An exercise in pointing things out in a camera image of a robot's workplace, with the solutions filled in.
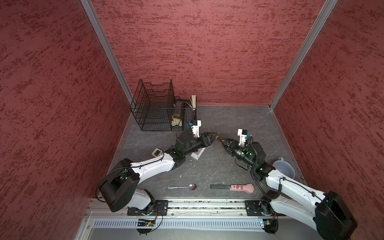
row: wire mesh basket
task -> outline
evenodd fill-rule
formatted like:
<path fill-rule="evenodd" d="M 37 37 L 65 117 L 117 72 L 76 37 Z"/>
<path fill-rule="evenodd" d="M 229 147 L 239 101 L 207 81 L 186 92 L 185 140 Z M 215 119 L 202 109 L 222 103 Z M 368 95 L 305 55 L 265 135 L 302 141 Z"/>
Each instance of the wire mesh basket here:
<path fill-rule="evenodd" d="M 172 81 L 162 84 L 140 80 L 131 103 L 131 112 L 142 131 L 192 131 L 194 111 L 175 98 Z"/>

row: silver corner trim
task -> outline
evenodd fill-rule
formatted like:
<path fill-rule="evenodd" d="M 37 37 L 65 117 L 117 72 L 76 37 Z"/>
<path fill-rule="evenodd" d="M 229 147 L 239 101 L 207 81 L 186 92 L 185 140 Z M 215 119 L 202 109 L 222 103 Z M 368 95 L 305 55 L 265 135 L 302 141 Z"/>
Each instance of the silver corner trim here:
<path fill-rule="evenodd" d="M 120 159 L 121 152 L 122 152 L 122 149 L 124 147 L 125 141 L 127 141 L 128 133 L 129 133 L 129 130 L 131 129 L 131 125 L 132 125 L 133 119 L 134 119 L 134 117 L 133 117 L 133 114 L 131 113 L 129 115 L 127 124 L 126 124 L 126 126 L 124 128 L 124 131 L 123 131 L 123 133 L 121 135 L 121 139 L 119 141 L 119 145 L 118 145 L 118 147 L 116 149 L 115 155 L 112 158 L 112 162 L 111 162 L 111 165 L 109 166 L 108 173 L 112 171 L 112 168 L 116 165 L 116 163 Z"/>
<path fill-rule="evenodd" d="M 333 8 L 335 7 L 338 0 L 326 0 L 323 7 L 321 8 L 319 15 L 317 16 L 315 22 L 313 23 L 307 37 L 305 38 L 303 45 L 301 46 L 299 52 L 296 55 L 296 58 L 293 60 L 293 63 L 291 67 L 289 68 L 287 74 L 285 75 L 279 89 L 277 90 L 275 96 L 273 97 L 271 103 L 270 103 L 270 109 L 274 109 L 277 102 L 283 95 L 285 89 L 287 88 L 289 82 L 293 78 L 293 75 L 296 73 L 297 69 L 299 68 L 301 62 L 303 61 L 305 55 L 311 48 L 314 40 L 316 39 L 317 35 L 319 34 L 321 28 L 324 26 L 326 20 L 328 19 L 329 15 L 331 14 Z"/>
<path fill-rule="evenodd" d="M 289 146 L 289 143 L 288 143 L 288 141 L 287 141 L 287 138 L 285 137 L 284 132 L 283 132 L 283 129 L 281 128 L 280 123 L 279 123 L 279 121 L 277 120 L 276 115 L 275 115 L 275 113 L 274 113 L 273 110 L 271 110 L 271 115 L 272 115 L 273 121 L 275 122 L 277 131 L 279 132 L 280 137 L 281 137 L 281 139 L 283 140 L 284 147 L 285 147 L 285 149 L 286 149 L 286 151 L 287 151 L 289 157 L 290 157 L 290 158 L 297 164 L 296 158 L 295 158 L 295 156 L 293 155 L 292 149 L 291 149 L 291 147 Z M 306 186 L 308 186 L 308 185 L 307 185 L 307 182 L 306 182 L 305 179 L 304 179 L 303 173 L 301 172 L 301 169 L 300 169 L 299 164 L 297 164 L 297 167 L 298 167 L 299 170 L 300 170 L 299 178 L 302 178 L 302 180 L 303 180 L 302 183 L 305 184 Z"/>
<path fill-rule="evenodd" d="M 91 21 L 91 24 L 93 26 L 93 29 L 96 32 L 97 37 L 100 40 L 100 43 L 105 51 L 105 54 L 107 55 L 109 62 L 112 65 L 112 68 L 116 74 L 116 77 L 118 78 L 120 85 L 129 101 L 129 103 L 132 102 L 132 93 L 128 87 L 127 81 L 125 80 L 125 77 L 121 71 L 121 68 L 119 66 L 119 63 L 113 53 L 113 50 L 108 42 L 107 36 L 105 35 L 105 32 L 103 30 L 103 27 L 101 26 L 101 23 L 99 21 L 99 18 L 97 17 L 96 11 L 91 3 L 91 0 L 80 0 L 85 12 L 88 15 L 89 20 Z"/>

